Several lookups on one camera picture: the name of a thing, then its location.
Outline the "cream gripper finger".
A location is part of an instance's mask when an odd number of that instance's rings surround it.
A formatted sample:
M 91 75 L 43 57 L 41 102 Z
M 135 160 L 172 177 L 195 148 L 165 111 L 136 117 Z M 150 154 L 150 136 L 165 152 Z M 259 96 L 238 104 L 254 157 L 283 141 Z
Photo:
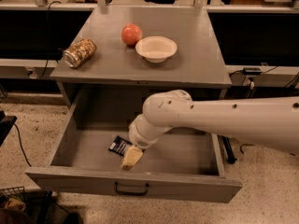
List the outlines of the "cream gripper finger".
M 132 169 L 142 158 L 143 150 L 136 146 L 126 148 L 124 157 L 121 163 L 121 168 L 124 170 Z

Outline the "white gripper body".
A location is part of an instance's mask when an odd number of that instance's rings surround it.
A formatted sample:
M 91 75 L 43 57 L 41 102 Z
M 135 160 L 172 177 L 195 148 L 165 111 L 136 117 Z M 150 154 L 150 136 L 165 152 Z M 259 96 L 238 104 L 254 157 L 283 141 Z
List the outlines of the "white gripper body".
M 156 127 L 149 123 L 143 115 L 138 115 L 129 125 L 129 140 L 140 149 L 148 149 L 170 130 L 170 127 Z

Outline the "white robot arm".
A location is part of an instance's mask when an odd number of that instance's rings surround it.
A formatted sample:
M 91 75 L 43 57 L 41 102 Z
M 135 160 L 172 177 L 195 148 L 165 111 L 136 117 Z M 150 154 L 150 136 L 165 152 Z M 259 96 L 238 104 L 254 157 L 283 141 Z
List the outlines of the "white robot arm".
M 143 152 L 174 128 L 193 128 L 253 145 L 299 154 L 299 98 L 194 101 L 183 90 L 155 93 L 129 125 L 121 167 L 132 169 Z

